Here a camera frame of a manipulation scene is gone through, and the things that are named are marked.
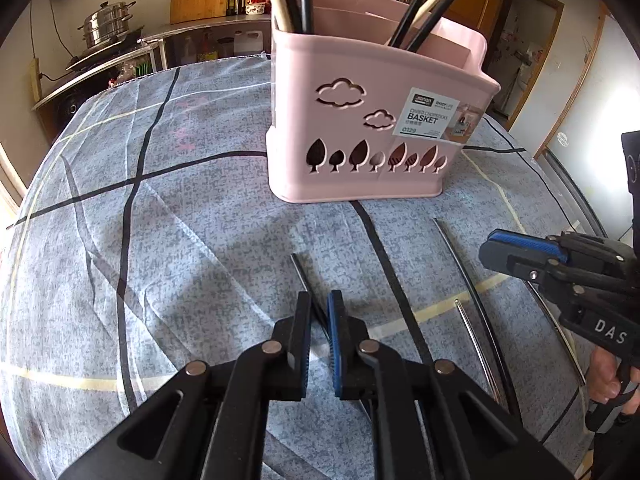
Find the screw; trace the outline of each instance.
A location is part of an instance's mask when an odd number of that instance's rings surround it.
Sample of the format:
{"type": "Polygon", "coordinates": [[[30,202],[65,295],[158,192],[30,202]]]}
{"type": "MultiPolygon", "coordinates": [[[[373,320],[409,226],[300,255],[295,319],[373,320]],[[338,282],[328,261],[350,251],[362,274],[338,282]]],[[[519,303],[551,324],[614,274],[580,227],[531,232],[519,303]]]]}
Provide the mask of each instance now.
{"type": "Polygon", "coordinates": [[[438,359],[434,364],[437,373],[441,375],[449,375],[452,374],[456,369],[456,365],[453,364],[448,359],[438,359]]]}
{"type": "Polygon", "coordinates": [[[360,351],[365,354],[375,354],[378,350],[380,350],[380,343],[375,339],[365,339],[360,342],[359,345],[360,351]]]}
{"type": "Polygon", "coordinates": [[[265,354],[277,354],[280,350],[282,350],[282,343],[275,339],[269,339],[262,343],[262,351],[265,354]]]}
{"type": "Polygon", "coordinates": [[[202,361],[191,361],[190,363],[187,363],[185,371],[187,372],[187,375],[190,376],[202,375],[207,371],[207,365],[202,361]]]}

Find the cloud-shaped cutout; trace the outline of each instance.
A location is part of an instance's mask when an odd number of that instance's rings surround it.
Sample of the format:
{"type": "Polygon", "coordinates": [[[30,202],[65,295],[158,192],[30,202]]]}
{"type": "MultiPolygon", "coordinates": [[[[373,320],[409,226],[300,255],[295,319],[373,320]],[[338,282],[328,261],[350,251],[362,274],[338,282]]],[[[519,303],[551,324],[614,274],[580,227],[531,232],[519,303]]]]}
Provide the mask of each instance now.
{"type": "Polygon", "coordinates": [[[364,116],[364,125],[374,130],[388,130],[396,124],[396,118],[386,110],[376,110],[364,116]]]}
{"type": "Polygon", "coordinates": [[[362,97],[367,94],[362,86],[356,85],[345,77],[319,86],[316,92],[318,92],[316,101],[335,108],[360,106],[364,102],[362,97]]]}

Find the gray tablecloth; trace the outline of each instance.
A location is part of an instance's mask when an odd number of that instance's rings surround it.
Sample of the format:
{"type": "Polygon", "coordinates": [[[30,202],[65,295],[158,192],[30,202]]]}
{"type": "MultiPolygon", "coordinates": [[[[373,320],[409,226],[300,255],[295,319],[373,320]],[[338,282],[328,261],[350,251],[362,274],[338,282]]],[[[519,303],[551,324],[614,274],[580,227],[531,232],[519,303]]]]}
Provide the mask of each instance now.
{"type": "MultiPolygon", "coordinates": [[[[50,150],[0,269],[0,402],[38,479],[60,475],[189,360],[218,364],[268,338],[300,290],[292,252],[318,294],[340,288],[372,336],[418,360],[354,206],[271,194],[270,118],[270,62],[224,59],[94,96],[50,150]]],[[[508,148],[486,120],[469,144],[508,148]]],[[[539,177],[515,153],[465,150],[441,196],[362,205],[434,357],[487,389],[452,309],[460,298],[485,343],[431,222],[444,220],[497,330],[526,429],[575,468],[591,437],[572,368],[524,284],[477,256],[494,228],[568,227],[539,177]]],[[[586,367],[590,348],[574,339],[586,367]]],[[[312,345],[306,399],[271,404],[263,476],[373,478],[369,423],[334,397],[317,328],[312,345]]]]}

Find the pink chopstick basket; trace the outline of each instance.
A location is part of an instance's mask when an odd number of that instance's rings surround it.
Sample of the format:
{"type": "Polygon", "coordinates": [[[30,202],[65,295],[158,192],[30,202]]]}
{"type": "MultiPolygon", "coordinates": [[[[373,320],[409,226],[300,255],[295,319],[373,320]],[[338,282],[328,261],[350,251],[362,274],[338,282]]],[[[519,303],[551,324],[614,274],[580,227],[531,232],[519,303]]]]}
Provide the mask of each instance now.
{"type": "Polygon", "coordinates": [[[442,192],[500,85],[482,72],[484,37],[445,18],[417,53],[386,46],[406,7],[314,0],[314,35],[283,32],[274,20],[266,143],[277,197],[306,203],[442,192]]]}

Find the tree-shaped cutout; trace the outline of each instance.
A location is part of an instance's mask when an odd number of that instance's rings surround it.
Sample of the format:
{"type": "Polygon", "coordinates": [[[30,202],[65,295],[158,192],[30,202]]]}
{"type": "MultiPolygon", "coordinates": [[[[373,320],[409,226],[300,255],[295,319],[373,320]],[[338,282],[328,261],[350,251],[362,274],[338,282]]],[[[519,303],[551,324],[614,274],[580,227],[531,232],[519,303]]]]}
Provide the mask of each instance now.
{"type": "Polygon", "coordinates": [[[378,168],[385,163],[385,154],[382,152],[377,152],[374,156],[369,159],[369,165],[371,166],[371,173],[377,173],[378,168]]]}
{"type": "Polygon", "coordinates": [[[436,158],[438,154],[438,147],[433,146],[430,148],[427,153],[425,153],[420,159],[420,173],[424,173],[425,168],[433,162],[433,159],[436,158]]]}
{"type": "Polygon", "coordinates": [[[311,166],[311,173],[318,172],[318,166],[321,166],[324,162],[324,156],[326,155],[326,147],[322,139],[316,140],[306,152],[306,163],[311,166]]]}
{"type": "Polygon", "coordinates": [[[447,157],[441,156],[433,165],[433,173],[439,173],[447,165],[447,157]]]}
{"type": "Polygon", "coordinates": [[[369,145],[366,140],[361,140],[349,155],[349,164],[352,166],[351,171],[358,171],[358,166],[367,160],[367,155],[369,155],[369,145]]]}
{"type": "Polygon", "coordinates": [[[400,163],[402,162],[402,159],[404,158],[405,153],[406,153],[406,144],[403,142],[402,144],[400,144],[400,146],[398,146],[396,149],[393,150],[393,153],[391,153],[391,155],[389,155],[389,162],[388,162],[388,165],[390,166],[389,171],[396,170],[396,166],[400,165],[400,163]]]}
{"type": "Polygon", "coordinates": [[[404,171],[409,173],[411,171],[411,168],[414,167],[417,162],[418,162],[417,153],[414,153],[413,155],[408,156],[406,158],[406,161],[404,162],[404,171]]]}
{"type": "Polygon", "coordinates": [[[332,166],[331,172],[338,171],[338,166],[341,166],[344,163],[344,151],[338,150],[334,152],[332,156],[329,157],[329,165],[332,166]]]}

